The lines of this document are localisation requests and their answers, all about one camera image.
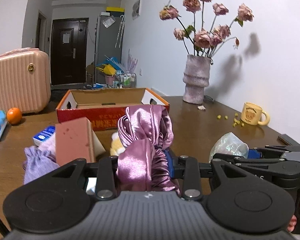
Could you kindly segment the clear plastic bag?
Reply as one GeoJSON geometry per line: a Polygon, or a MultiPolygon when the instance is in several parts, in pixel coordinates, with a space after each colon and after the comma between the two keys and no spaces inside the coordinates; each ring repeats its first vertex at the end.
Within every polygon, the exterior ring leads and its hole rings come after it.
{"type": "Polygon", "coordinates": [[[217,153],[242,156],[247,158],[249,153],[249,147],[241,139],[229,132],[223,135],[212,147],[209,155],[209,162],[213,159],[213,156],[217,153]]]}

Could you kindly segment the grey refrigerator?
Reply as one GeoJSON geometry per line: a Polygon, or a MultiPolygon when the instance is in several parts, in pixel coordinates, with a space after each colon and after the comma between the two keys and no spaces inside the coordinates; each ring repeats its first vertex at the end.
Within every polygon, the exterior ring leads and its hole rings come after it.
{"type": "Polygon", "coordinates": [[[99,15],[96,24],[95,33],[95,70],[94,83],[105,83],[104,74],[97,69],[103,68],[102,63],[107,58],[115,57],[121,62],[122,49],[119,45],[120,41],[120,23],[122,18],[108,15],[99,15]]]}

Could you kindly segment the yellow white plush toy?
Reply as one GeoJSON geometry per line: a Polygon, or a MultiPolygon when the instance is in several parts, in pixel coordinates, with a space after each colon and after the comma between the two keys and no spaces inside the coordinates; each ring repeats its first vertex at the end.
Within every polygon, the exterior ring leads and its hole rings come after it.
{"type": "Polygon", "coordinates": [[[125,151],[124,146],[121,143],[118,131],[111,135],[110,155],[119,156],[125,151]]]}

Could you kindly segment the orange fruit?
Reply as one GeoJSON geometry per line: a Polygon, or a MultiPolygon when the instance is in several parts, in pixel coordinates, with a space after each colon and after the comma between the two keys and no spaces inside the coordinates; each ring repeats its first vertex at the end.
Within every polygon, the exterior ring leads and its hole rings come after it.
{"type": "Polygon", "coordinates": [[[21,110],[17,107],[10,108],[6,113],[6,119],[11,125],[17,125],[22,120],[21,110]]]}

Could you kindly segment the dried pink rose bouquet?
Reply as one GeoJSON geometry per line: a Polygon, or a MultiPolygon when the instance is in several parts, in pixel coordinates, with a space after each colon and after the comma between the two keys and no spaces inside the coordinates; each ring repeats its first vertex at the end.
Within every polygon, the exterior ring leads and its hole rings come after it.
{"type": "Polygon", "coordinates": [[[217,17],[225,16],[229,9],[223,3],[213,3],[213,0],[183,0],[183,7],[193,15],[193,22],[183,24],[179,10],[168,2],[159,11],[162,21],[177,20],[180,28],[173,30],[176,40],[188,39],[193,47],[193,56],[207,57],[212,59],[216,53],[230,40],[234,40],[234,48],[239,47],[239,39],[231,35],[234,23],[243,27],[245,22],[253,22],[253,11],[244,3],[239,5],[237,14],[230,24],[216,25],[217,17]]]}

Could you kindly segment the dark entrance door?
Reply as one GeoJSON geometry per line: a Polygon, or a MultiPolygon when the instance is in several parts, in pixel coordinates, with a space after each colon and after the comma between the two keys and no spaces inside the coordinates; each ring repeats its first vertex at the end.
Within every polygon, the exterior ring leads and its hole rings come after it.
{"type": "Polygon", "coordinates": [[[85,83],[88,18],[52,21],[51,85],[85,83]]]}

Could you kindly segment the lavender knit pouch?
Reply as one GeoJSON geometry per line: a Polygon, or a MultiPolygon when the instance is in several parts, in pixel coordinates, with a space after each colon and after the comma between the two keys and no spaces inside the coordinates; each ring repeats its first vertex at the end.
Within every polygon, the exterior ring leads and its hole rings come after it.
{"type": "Polygon", "coordinates": [[[24,152],[26,156],[23,163],[24,185],[59,168],[56,161],[55,133],[39,146],[25,148],[24,152]]]}

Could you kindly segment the orange red cardboard box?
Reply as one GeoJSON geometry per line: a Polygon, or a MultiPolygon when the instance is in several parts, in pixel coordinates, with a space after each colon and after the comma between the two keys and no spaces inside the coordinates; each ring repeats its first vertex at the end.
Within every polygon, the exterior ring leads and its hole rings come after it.
{"type": "Polygon", "coordinates": [[[58,122],[86,117],[94,131],[117,128],[117,121],[129,106],[170,104],[149,88],[104,88],[66,92],[56,108],[58,122]]]}

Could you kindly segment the purple textured vase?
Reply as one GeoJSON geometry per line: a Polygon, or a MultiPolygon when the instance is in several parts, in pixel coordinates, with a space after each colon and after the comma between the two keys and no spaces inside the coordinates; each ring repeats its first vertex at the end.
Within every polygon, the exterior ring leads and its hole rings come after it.
{"type": "Polygon", "coordinates": [[[185,92],[183,101],[200,105],[204,101],[204,89],[209,86],[211,62],[208,57],[188,55],[184,70],[185,92]]]}

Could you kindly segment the blue tissue packet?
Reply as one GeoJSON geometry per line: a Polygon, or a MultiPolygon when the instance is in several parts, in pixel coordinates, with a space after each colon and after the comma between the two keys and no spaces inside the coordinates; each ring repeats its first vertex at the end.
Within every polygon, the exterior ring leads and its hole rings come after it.
{"type": "Polygon", "coordinates": [[[45,129],[33,136],[33,142],[36,146],[40,146],[42,142],[47,141],[55,133],[55,126],[47,126],[45,129]]]}

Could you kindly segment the metal trolley with bottles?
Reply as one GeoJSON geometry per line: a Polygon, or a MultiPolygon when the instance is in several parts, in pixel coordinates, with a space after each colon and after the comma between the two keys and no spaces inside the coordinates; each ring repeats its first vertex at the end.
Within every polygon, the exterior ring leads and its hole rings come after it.
{"type": "Polygon", "coordinates": [[[135,73],[119,73],[115,75],[114,88],[135,88],[135,73]]]}

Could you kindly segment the pink layered sponge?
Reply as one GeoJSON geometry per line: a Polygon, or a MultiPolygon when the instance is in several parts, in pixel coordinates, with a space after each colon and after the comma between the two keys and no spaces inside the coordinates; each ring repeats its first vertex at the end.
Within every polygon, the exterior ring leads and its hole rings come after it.
{"type": "Polygon", "coordinates": [[[59,166],[78,158],[93,163],[105,152],[86,117],[56,125],[56,162],[59,166]]]}

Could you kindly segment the pink ribbed suitcase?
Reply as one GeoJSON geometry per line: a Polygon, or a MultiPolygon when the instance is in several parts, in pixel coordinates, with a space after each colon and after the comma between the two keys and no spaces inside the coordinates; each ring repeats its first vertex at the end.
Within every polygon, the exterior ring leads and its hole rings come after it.
{"type": "Polygon", "coordinates": [[[51,96],[50,60],[37,48],[23,48],[0,55],[0,110],[17,107],[38,113],[51,96]]]}

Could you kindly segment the yellow bear mug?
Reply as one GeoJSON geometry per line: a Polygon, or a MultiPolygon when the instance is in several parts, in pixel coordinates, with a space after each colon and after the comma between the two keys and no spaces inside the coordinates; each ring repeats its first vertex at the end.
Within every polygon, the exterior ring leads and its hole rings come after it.
{"type": "Polygon", "coordinates": [[[262,107],[245,102],[241,113],[241,120],[249,125],[267,126],[270,122],[270,115],[262,107]]]}

